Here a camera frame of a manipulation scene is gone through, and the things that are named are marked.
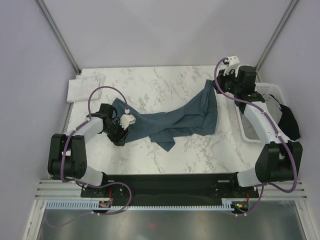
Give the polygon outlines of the blue t shirt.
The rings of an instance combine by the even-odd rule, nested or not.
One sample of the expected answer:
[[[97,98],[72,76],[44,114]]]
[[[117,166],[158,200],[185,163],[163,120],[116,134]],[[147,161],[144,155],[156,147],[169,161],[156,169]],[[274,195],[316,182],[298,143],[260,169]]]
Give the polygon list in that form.
[[[203,90],[175,110],[148,114],[141,114],[131,106],[129,110],[136,121],[129,126],[125,142],[149,137],[152,143],[158,144],[167,152],[176,144],[174,138],[193,134],[213,135],[218,122],[214,82],[209,79],[206,80]]]

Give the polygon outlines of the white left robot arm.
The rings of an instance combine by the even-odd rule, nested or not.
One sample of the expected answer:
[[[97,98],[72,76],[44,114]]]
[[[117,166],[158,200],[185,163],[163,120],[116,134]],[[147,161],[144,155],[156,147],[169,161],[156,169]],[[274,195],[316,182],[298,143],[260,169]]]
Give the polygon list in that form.
[[[114,145],[124,146],[129,126],[135,122],[129,109],[118,116],[115,107],[102,103],[99,111],[89,114],[78,127],[51,137],[48,173],[63,182],[79,181],[92,186],[92,191],[99,197],[106,196],[110,185],[103,180],[103,172],[88,166],[86,144],[96,135],[105,133]]]

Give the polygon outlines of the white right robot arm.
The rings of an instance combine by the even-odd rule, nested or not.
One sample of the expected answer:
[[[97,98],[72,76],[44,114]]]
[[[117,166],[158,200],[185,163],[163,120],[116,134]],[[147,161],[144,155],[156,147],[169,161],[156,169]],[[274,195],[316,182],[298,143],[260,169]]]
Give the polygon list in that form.
[[[229,191],[240,197],[247,187],[271,185],[284,193],[292,193],[298,184],[303,147],[278,127],[264,97],[255,90],[255,78],[255,68],[248,65],[228,63],[225,69],[214,70],[214,89],[235,102],[264,145],[255,166],[238,172],[237,179],[229,184]]]

